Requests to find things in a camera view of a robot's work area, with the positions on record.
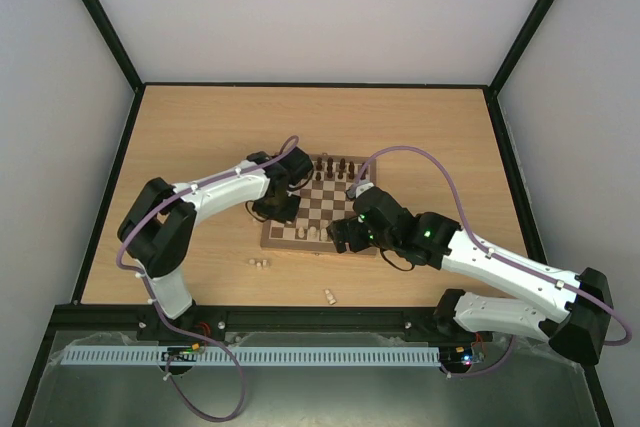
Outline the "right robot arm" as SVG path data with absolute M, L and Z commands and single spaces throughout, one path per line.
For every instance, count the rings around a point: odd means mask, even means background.
M 339 253 L 369 247 L 392 251 L 410 266 L 430 266 L 474 278 L 503 293 L 482 297 L 462 289 L 445 292 L 436 326 L 445 337 L 498 331 L 547 343 L 579 364 L 600 360 L 610 323 L 611 292 L 606 276 L 551 268 L 483 239 L 471 240 L 453 219 L 427 212 L 401 214 L 395 223 L 360 214 L 333 221 L 327 235 Z

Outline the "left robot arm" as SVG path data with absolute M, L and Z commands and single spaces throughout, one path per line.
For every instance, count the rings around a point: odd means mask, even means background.
M 293 147 L 275 157 L 253 153 L 231 169 L 190 183 L 154 178 L 118 228 L 117 262 L 141 275 L 164 316 L 176 320 L 194 306 L 182 272 L 194 228 L 246 203 L 262 220 L 291 222 L 301 202 L 294 189 L 312 173 L 310 156 Z

